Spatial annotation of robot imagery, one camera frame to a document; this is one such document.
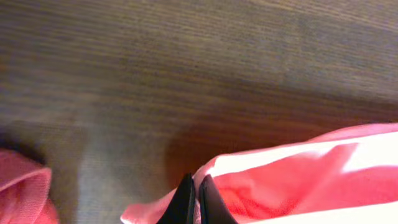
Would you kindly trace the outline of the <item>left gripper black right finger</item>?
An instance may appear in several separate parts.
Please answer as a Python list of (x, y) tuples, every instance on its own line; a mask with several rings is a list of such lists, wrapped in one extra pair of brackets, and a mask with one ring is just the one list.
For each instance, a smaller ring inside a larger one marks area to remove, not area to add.
[(238, 224), (229, 212), (211, 175), (206, 175), (199, 188), (201, 224)]

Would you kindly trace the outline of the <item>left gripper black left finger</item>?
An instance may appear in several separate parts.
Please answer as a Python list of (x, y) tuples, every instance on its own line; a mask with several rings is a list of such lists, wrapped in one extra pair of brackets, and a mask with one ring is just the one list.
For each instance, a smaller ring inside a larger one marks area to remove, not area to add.
[(193, 224), (195, 193), (192, 175), (184, 175), (157, 224)]

